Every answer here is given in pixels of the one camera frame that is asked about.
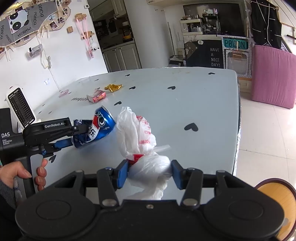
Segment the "table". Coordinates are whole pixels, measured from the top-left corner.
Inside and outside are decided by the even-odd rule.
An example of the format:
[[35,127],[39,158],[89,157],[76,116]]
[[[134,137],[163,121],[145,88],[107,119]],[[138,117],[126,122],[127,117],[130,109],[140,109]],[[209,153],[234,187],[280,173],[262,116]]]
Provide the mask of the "table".
[[[86,100],[86,95],[92,94],[95,88],[104,89],[112,83],[123,87],[114,93],[107,91],[107,98],[96,104]],[[80,79],[64,89],[69,89],[67,95],[59,98],[57,93],[35,110],[38,118],[42,121],[64,117],[92,119],[95,109],[103,105],[117,120],[121,108],[129,106],[136,115],[149,121],[157,146],[171,146],[160,155],[178,160],[184,168],[195,167],[207,174],[221,169],[235,173],[240,105],[237,75],[233,70],[202,67],[127,70]],[[198,131],[185,131],[190,123],[195,123]],[[97,142],[57,152],[54,162],[46,167],[47,185],[75,170],[91,174],[104,167],[116,167],[123,159],[115,128]],[[139,190],[126,181],[116,194],[121,202]],[[171,178],[163,199],[179,202],[183,193]],[[212,188],[204,189],[201,203],[213,196]],[[95,188],[87,189],[87,197],[98,203]]]

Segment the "gold candy wrapper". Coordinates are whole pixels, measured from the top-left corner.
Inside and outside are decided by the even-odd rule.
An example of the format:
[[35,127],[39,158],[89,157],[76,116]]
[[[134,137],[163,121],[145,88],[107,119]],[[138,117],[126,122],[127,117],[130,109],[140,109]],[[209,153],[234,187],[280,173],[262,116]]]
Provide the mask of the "gold candy wrapper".
[[106,86],[104,89],[110,90],[111,92],[115,92],[115,91],[119,90],[121,87],[122,87],[122,85],[110,84],[110,85]]

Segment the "pink object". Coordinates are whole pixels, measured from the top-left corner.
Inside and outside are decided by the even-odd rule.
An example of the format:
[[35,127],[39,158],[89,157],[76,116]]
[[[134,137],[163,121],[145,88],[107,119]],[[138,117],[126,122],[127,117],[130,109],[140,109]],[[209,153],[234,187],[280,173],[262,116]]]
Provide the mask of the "pink object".
[[98,88],[98,89],[95,89],[95,92],[92,95],[87,95],[86,97],[88,101],[92,103],[97,103],[100,100],[105,99],[107,96],[105,91],[99,90]]
[[296,55],[261,45],[253,47],[252,55],[252,100],[293,108]]
[[65,91],[61,92],[60,95],[59,95],[59,98],[61,98],[62,96],[68,94],[69,90],[66,89]]

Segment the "plastic bag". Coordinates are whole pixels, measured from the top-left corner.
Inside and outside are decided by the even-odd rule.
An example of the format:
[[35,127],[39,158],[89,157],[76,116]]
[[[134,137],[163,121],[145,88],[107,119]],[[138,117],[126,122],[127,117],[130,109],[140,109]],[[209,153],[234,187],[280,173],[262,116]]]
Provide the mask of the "plastic bag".
[[123,107],[117,118],[117,141],[123,157],[134,163],[128,172],[133,186],[143,188],[126,199],[160,200],[172,176],[170,160],[156,151],[169,146],[155,148],[156,139],[147,120],[136,116],[130,107]]

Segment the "blue soda can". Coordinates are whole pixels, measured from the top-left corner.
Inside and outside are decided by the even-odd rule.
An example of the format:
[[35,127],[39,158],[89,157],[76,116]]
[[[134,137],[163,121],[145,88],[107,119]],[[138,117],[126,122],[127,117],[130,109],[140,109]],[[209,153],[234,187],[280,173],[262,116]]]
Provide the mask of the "blue soda can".
[[104,106],[101,106],[96,109],[93,120],[74,120],[73,126],[85,124],[89,125],[88,133],[71,137],[73,145],[77,148],[107,136],[114,129],[116,122],[111,113]]

